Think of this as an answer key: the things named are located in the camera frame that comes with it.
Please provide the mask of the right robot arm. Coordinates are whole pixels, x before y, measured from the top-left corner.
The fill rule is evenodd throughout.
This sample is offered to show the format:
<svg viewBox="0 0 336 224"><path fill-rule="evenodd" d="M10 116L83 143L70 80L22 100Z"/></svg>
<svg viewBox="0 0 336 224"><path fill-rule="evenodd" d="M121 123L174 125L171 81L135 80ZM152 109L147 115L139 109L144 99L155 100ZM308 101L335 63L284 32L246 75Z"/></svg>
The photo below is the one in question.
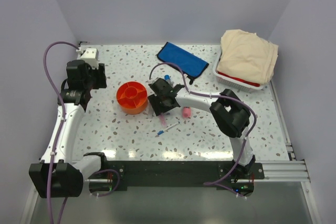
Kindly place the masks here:
<svg viewBox="0 0 336 224"><path fill-rule="evenodd" d="M149 87L154 93L148 96L148 100L157 116L182 107L210 113L219 130L229 137L235 175L246 178L252 173L255 155L248 135L252 129L250 117L255 115L232 90L225 89L214 94L194 92L182 84L171 86L162 78L150 81Z"/></svg>

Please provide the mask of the blue cap white pen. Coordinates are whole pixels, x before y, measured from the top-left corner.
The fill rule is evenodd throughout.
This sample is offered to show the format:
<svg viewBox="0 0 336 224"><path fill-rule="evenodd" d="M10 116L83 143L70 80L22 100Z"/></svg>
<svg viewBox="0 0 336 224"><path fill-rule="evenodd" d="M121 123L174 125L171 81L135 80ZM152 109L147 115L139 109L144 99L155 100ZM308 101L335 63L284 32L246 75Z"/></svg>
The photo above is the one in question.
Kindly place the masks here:
<svg viewBox="0 0 336 224"><path fill-rule="evenodd" d="M174 127L178 126L180 124L180 122L176 122L168 127L166 127L165 129L162 129L162 130L159 130L157 133L156 133L156 136L155 137L159 137L160 135L164 134L165 132L168 132L169 130L173 129Z"/></svg>

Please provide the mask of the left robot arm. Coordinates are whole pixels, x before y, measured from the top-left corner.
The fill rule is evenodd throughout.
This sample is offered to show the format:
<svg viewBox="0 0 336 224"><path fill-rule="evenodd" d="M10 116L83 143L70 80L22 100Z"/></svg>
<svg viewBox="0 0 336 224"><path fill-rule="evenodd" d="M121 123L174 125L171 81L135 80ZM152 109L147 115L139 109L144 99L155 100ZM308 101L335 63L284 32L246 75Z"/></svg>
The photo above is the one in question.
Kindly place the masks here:
<svg viewBox="0 0 336 224"><path fill-rule="evenodd" d="M29 176L41 198L78 197L86 179L91 175L103 178L109 171L102 152L85 154L76 163L71 158L90 92L107 86L104 64L94 68L84 60L73 60L67 63L66 72L51 140L40 161L29 168Z"/></svg>

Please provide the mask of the orange round organizer container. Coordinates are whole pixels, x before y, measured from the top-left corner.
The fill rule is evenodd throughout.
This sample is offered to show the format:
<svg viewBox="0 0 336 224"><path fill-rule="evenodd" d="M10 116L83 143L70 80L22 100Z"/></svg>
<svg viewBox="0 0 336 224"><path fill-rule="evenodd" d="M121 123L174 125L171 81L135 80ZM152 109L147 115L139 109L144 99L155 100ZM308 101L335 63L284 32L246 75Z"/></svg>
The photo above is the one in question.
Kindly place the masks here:
<svg viewBox="0 0 336 224"><path fill-rule="evenodd" d="M116 99L121 110L126 114L140 114L148 106L148 95L143 84L130 81L120 86Z"/></svg>

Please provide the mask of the blue cap grey glue stick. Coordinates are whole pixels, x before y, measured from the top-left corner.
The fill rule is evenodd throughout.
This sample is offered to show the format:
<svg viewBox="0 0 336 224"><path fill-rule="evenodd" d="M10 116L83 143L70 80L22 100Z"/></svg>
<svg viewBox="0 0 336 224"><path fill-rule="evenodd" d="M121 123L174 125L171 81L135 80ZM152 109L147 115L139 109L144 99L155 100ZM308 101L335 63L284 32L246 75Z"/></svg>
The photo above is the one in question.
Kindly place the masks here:
<svg viewBox="0 0 336 224"><path fill-rule="evenodd" d="M169 76L168 74L166 74L166 75L164 76L164 79L165 79L167 82L171 83L171 78L170 78L170 76Z"/></svg>

